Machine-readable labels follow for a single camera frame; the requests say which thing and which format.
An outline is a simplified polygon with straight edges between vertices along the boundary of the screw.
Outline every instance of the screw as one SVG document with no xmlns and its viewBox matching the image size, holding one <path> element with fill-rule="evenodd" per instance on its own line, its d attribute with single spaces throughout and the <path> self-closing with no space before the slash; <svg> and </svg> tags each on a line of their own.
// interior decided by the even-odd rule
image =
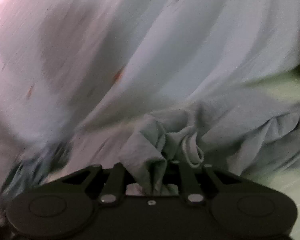
<svg viewBox="0 0 300 240">
<path fill-rule="evenodd" d="M 113 203 L 114 201 L 117 200 L 116 196 L 115 195 L 112 195 L 112 194 L 105 194 L 103 196 L 100 197 L 100 200 L 103 202 L 103 203 Z"/>
<path fill-rule="evenodd" d="M 148 205 L 149 206 L 154 206 L 157 202 L 155 200 L 149 200 Z"/>
<path fill-rule="evenodd" d="M 188 196 L 188 200 L 192 203 L 201 202 L 203 199 L 204 199 L 204 197 L 201 194 L 190 194 Z"/>
</svg>

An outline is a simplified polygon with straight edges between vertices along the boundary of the pale green surface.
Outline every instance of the pale green surface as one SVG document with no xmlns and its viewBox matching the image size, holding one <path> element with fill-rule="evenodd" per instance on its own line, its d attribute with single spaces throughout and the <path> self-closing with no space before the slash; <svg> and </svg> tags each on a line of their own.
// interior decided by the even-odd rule
<svg viewBox="0 0 300 240">
<path fill-rule="evenodd" d="M 260 88 L 279 100 L 291 103 L 300 101 L 300 75 L 296 71 L 267 78 L 249 86 Z M 279 171 L 266 178 L 260 177 L 257 182 L 279 190 L 295 201 L 298 206 L 298 219 L 291 236 L 300 240 L 300 170 Z"/>
</svg>

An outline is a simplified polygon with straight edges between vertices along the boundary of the red stain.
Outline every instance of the red stain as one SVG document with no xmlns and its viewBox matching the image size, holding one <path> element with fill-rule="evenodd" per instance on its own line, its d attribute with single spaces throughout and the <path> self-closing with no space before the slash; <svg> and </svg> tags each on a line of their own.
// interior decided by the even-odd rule
<svg viewBox="0 0 300 240">
<path fill-rule="evenodd" d="M 122 77 L 122 72 L 123 72 L 124 67 L 122 67 L 113 77 L 113 83 L 117 83 L 120 78 Z"/>
<path fill-rule="evenodd" d="M 32 95 L 33 87 L 34 87 L 34 85 L 32 85 L 32 86 L 30 87 L 30 89 L 29 89 L 29 91 L 28 91 L 28 93 L 27 93 L 27 99 L 28 99 L 28 100 L 30 99 L 30 97 L 31 97 L 31 95 Z"/>
</svg>

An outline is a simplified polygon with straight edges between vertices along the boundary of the circular pad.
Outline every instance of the circular pad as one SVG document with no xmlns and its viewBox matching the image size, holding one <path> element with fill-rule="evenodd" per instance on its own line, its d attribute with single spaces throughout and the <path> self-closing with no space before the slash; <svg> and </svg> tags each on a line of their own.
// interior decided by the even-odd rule
<svg viewBox="0 0 300 240">
<path fill-rule="evenodd" d="M 268 193 L 220 193 L 211 203 L 217 222 L 243 238 L 289 233 L 297 219 L 297 207 L 286 195 Z"/>
<path fill-rule="evenodd" d="M 29 210 L 38 217 L 60 215 L 67 207 L 66 201 L 58 196 L 43 196 L 31 201 Z"/>
<path fill-rule="evenodd" d="M 10 224 L 31 239 L 58 239 L 81 229 L 93 213 L 84 193 L 20 194 L 6 210 Z"/>
</svg>

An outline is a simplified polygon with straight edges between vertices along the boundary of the black plastic device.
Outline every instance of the black plastic device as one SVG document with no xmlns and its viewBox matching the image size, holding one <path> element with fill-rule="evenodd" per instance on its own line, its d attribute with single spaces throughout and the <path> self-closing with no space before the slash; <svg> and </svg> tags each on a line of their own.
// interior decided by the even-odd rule
<svg viewBox="0 0 300 240">
<path fill-rule="evenodd" d="M 297 207 L 286 195 L 214 167 L 171 164 L 174 196 L 127 196 L 122 164 L 89 166 L 18 195 L 6 210 L 17 235 L 72 240 L 291 239 Z"/>
</svg>

